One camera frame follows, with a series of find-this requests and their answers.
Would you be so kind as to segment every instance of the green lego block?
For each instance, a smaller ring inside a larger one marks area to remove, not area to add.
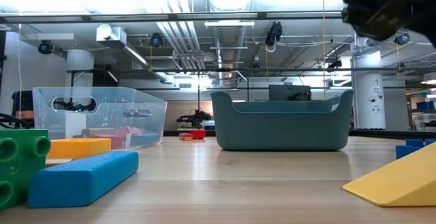
[[[46,164],[47,136],[46,129],[0,129],[0,212],[26,202],[31,176]]]

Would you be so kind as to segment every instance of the lego stud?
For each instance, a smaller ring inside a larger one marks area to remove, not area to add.
[[[18,143],[12,138],[0,140],[0,163],[7,162],[18,153]]]
[[[35,139],[31,152],[36,157],[43,157],[46,156],[48,152],[50,152],[51,146],[52,144],[47,137],[40,136]]]
[[[13,189],[12,183],[0,182],[0,210],[11,200]]]

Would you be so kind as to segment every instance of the teal basket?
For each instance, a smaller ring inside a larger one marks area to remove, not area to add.
[[[348,141],[353,91],[326,101],[233,103],[211,94],[218,145],[225,150],[335,151]]]

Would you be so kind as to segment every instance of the yellow ramp block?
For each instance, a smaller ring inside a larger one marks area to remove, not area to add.
[[[436,143],[343,186],[377,206],[436,206]]]
[[[82,159],[110,151],[110,139],[52,140],[47,159]]]

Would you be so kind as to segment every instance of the clear plastic bin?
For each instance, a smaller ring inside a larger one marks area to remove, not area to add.
[[[152,146],[162,140],[167,103],[122,87],[33,89],[35,128],[51,140],[110,138],[112,149]]]

